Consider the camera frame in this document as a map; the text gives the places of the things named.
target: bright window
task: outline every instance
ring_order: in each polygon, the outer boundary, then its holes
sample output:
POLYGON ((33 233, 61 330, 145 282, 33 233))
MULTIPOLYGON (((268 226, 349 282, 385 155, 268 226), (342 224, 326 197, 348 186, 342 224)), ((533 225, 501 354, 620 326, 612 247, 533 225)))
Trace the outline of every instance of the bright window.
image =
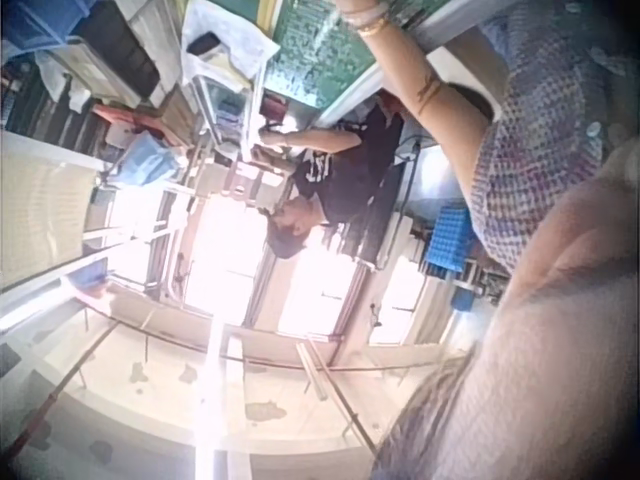
POLYGON ((373 329, 369 343, 397 345, 404 341, 424 283, 425 276, 418 271, 418 264, 400 257, 378 314, 382 325, 373 329))
POLYGON ((278 331, 290 335, 330 335, 342 310, 356 264, 338 255, 337 242, 322 245, 323 228, 311 232, 300 254, 278 331))
MULTIPOLYGON (((109 227, 126 227, 105 237, 104 246, 117 245, 132 235, 144 237, 153 233, 164 190, 155 187, 127 188, 116 193, 111 205, 109 227)), ((143 289, 147 281, 151 242, 137 243, 115 252, 109 257, 109 269, 143 289)))
POLYGON ((215 195, 207 204, 194 245, 186 303, 240 325, 262 260, 266 218, 244 202, 215 195))

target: bracelet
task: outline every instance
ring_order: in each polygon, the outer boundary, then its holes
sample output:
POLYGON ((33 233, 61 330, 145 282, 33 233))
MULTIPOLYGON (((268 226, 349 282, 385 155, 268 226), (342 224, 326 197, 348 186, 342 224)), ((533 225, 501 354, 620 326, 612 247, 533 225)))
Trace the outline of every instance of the bracelet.
POLYGON ((435 97, 438 94, 441 88, 442 88, 442 82, 437 77, 434 80, 432 80, 431 83, 425 88, 425 91, 423 93, 423 98, 421 99, 422 105, 420 105, 420 111, 418 112, 418 115, 422 114, 424 109, 427 107, 427 105, 431 103, 431 100, 433 100, 433 97, 435 97))
POLYGON ((388 25, 389 25, 389 19, 387 17, 382 17, 376 20, 371 25, 367 25, 366 27, 359 28, 358 33, 360 34, 361 37, 372 37, 380 33, 388 25))
POLYGON ((388 11, 389 5, 386 2, 381 2, 375 7, 357 12, 344 13, 342 16, 353 27, 359 29, 374 24, 385 16, 388 11))

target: blue container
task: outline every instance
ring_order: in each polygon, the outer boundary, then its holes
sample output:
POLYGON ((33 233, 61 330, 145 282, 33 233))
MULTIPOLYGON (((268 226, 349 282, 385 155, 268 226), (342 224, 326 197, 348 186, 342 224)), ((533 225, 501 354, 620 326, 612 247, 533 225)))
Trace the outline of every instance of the blue container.
POLYGON ((445 207, 433 231, 426 260, 453 272, 462 272, 475 235, 467 208, 445 207))
POLYGON ((21 53, 64 45, 97 0, 7 0, 2 6, 3 36, 21 53))

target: black t-shirt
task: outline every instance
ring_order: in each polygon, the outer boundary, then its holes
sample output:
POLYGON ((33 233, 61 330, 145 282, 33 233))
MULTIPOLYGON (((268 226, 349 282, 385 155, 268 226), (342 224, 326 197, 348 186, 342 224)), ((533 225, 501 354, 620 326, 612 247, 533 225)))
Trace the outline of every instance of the black t-shirt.
POLYGON ((362 143, 336 154, 306 150, 293 173, 300 195, 318 194, 330 224, 350 221, 366 208, 393 164, 403 125, 395 115, 387 127, 378 107, 362 124, 339 124, 337 129, 358 134, 362 143))

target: plaid shirt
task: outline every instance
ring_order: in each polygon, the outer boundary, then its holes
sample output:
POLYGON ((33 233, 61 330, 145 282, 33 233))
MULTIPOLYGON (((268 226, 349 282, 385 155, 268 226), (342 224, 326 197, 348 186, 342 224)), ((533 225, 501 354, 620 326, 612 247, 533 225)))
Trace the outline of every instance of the plaid shirt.
POLYGON ((610 150, 614 73, 590 53, 596 33, 582 28, 586 15, 561 2, 523 2, 496 19, 510 73, 502 116, 480 149, 471 214, 486 250, 509 271, 558 198, 593 177, 610 150))

